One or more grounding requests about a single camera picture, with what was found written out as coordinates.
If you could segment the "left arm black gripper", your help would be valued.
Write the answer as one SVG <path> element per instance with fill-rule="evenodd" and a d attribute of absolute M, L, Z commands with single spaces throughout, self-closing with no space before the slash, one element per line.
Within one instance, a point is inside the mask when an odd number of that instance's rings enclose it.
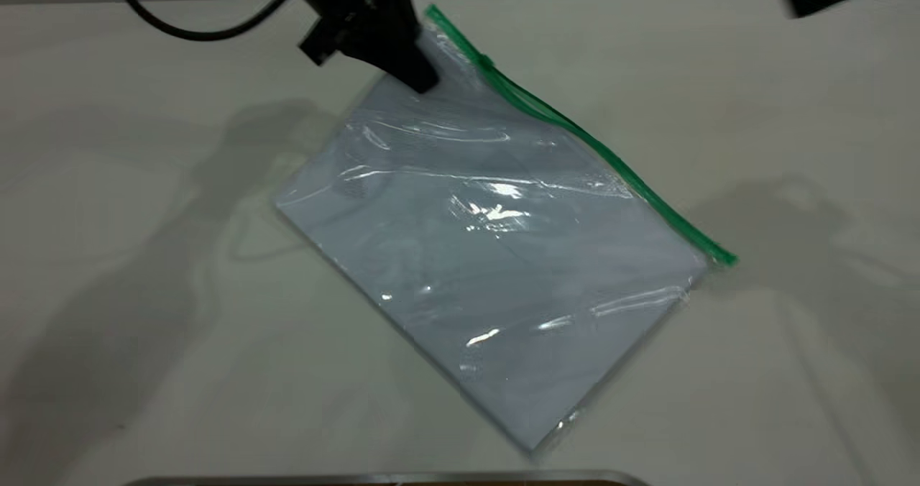
<path fill-rule="evenodd" d="M 418 47 L 421 26 L 411 0 L 304 0 L 318 15 L 299 48 L 312 63 L 336 53 L 364 61 L 416 93 L 439 83 Z"/>

